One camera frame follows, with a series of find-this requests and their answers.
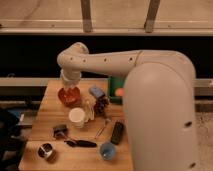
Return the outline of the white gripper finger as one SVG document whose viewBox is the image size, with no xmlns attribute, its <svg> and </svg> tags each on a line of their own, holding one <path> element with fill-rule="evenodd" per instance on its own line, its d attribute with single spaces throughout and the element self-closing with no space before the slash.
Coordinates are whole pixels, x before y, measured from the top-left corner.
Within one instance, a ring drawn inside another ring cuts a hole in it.
<svg viewBox="0 0 213 171">
<path fill-rule="evenodd" d="M 77 86 L 75 86 L 75 87 L 73 88 L 73 92 L 74 92 L 76 95 L 79 95 L 79 94 L 80 94 L 80 90 L 79 90 L 79 88 L 78 88 Z"/>
<path fill-rule="evenodd" d="M 63 85 L 63 91 L 64 91 L 65 94 L 68 94 L 69 86 Z"/>
</svg>

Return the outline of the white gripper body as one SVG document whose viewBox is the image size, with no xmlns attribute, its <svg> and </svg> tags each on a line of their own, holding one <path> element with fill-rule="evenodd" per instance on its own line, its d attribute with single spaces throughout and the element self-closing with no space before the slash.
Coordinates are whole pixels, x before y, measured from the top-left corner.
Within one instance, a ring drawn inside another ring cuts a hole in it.
<svg viewBox="0 0 213 171">
<path fill-rule="evenodd" d="M 81 80 L 81 73 L 79 71 L 66 71 L 62 69 L 60 78 L 65 87 L 75 87 Z"/>
</svg>

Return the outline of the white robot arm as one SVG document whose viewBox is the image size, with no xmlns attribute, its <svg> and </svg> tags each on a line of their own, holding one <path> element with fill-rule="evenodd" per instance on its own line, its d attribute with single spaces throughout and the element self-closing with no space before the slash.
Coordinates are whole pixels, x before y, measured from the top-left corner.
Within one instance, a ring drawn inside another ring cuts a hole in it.
<svg viewBox="0 0 213 171">
<path fill-rule="evenodd" d="M 91 54 L 75 43 L 57 57 L 65 86 L 83 71 L 123 77 L 123 112 L 133 171 L 200 171 L 196 133 L 195 68 L 168 50 Z"/>
</svg>

